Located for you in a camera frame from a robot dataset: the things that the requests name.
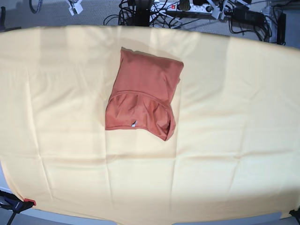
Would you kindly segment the salmon pink T-shirt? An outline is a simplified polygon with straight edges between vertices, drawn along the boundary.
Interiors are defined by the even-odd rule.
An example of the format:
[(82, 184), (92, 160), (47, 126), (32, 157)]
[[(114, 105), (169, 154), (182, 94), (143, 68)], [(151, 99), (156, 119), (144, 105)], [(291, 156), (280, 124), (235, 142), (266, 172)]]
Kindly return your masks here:
[(105, 129), (144, 129), (167, 141), (176, 127), (171, 102), (183, 68), (181, 61), (122, 48)]

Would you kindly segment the yellow table cloth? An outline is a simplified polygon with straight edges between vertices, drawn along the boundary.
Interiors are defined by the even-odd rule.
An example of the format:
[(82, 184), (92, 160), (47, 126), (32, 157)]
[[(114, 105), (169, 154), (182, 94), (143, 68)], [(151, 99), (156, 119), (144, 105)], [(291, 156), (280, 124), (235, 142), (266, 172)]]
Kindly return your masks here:
[[(120, 52), (180, 60), (163, 141), (105, 129)], [(0, 162), (39, 210), (172, 225), (300, 205), (299, 49), (185, 30), (38, 27), (0, 35)]]

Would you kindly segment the white power strip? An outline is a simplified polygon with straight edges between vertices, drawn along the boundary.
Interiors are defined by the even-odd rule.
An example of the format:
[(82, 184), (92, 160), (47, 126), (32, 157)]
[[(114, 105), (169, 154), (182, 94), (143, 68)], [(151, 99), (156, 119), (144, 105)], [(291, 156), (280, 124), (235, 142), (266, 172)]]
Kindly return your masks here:
[(176, 17), (191, 17), (191, 18), (200, 18), (201, 16), (212, 17), (210, 13), (206, 11), (206, 7), (208, 4), (203, 4), (201, 6), (194, 5), (192, 3), (189, 4), (188, 11), (182, 11), (180, 9), (180, 2), (158, 2), (154, 1), (153, 5), (150, 8), (151, 13), (153, 14), (162, 14), (162, 15), (170, 15)]

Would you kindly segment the black power adapter box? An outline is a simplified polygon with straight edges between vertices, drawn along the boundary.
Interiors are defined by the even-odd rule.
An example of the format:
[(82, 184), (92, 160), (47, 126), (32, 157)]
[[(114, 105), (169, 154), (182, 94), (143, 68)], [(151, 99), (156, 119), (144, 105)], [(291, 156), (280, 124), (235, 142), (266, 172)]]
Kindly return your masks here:
[(239, 23), (263, 26), (265, 23), (265, 15), (259, 12), (235, 8), (232, 10), (231, 18)]

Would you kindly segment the black upright device right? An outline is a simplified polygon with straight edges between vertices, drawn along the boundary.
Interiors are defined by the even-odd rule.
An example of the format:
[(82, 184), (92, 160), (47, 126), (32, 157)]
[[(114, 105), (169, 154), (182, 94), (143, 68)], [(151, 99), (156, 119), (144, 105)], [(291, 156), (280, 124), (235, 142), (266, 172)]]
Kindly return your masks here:
[(281, 13), (277, 20), (277, 44), (285, 45), (286, 14)]

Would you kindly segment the blue black bar clamp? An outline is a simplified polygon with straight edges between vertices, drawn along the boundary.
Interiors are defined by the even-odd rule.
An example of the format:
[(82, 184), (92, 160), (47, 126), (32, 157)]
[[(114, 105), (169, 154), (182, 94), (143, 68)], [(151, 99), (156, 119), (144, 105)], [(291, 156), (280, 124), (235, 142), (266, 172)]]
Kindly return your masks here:
[(16, 195), (0, 191), (0, 208), (11, 210), (12, 215), (7, 222), (7, 225), (11, 225), (17, 214), (36, 206), (36, 201), (31, 199), (20, 200)]

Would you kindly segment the black clamp right corner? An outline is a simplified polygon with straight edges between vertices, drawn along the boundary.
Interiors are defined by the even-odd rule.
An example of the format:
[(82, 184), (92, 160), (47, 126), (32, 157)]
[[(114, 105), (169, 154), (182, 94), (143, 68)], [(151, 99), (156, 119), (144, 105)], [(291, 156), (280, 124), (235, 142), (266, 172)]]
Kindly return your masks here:
[(289, 214), (296, 219), (298, 224), (300, 225), (300, 208), (298, 210), (291, 210)]

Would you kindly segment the black stand post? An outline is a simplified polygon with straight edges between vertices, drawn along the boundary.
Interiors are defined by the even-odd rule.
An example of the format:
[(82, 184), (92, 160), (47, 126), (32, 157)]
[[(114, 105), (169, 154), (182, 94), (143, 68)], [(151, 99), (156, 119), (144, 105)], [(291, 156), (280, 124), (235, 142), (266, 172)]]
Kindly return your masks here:
[(151, 0), (135, 0), (135, 26), (149, 27)]

